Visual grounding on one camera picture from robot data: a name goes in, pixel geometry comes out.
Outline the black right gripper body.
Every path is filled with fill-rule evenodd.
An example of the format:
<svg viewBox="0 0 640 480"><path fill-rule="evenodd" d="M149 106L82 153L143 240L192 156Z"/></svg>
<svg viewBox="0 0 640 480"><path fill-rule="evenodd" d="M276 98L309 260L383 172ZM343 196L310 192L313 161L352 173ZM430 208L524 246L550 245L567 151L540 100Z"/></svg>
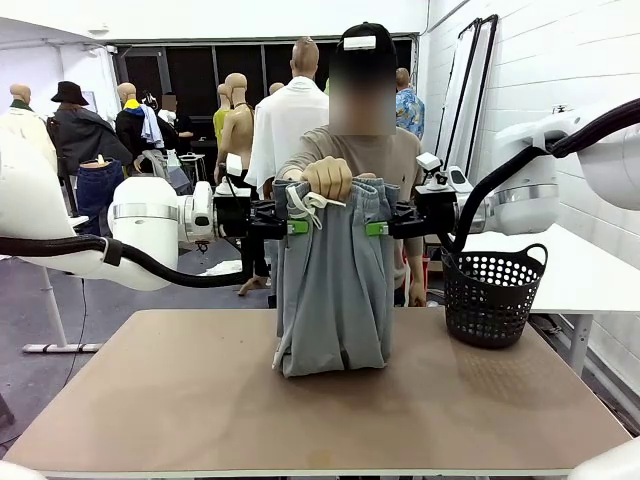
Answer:
<svg viewBox="0 0 640 480"><path fill-rule="evenodd" d="M452 233L456 222L456 194L454 192L417 192L415 206L425 234Z"/></svg>

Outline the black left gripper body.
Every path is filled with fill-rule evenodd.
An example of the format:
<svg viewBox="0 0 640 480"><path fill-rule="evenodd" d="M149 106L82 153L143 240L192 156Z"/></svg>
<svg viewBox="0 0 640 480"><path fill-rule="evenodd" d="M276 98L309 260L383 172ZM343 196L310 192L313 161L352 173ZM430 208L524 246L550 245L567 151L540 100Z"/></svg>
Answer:
<svg viewBox="0 0 640 480"><path fill-rule="evenodd" d="M244 196L216 196L215 222L219 237L244 238L248 233L251 200Z"/></svg>

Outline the person right hand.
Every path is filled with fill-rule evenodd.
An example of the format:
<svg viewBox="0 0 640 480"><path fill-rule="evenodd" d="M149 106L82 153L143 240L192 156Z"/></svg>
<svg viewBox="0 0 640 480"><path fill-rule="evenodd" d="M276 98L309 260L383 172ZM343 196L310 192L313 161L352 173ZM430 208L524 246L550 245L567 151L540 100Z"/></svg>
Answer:
<svg viewBox="0 0 640 480"><path fill-rule="evenodd" d="M313 193L329 200L346 200L352 188L352 172L347 162L332 156L308 165L301 179L309 183Z"/></svg>

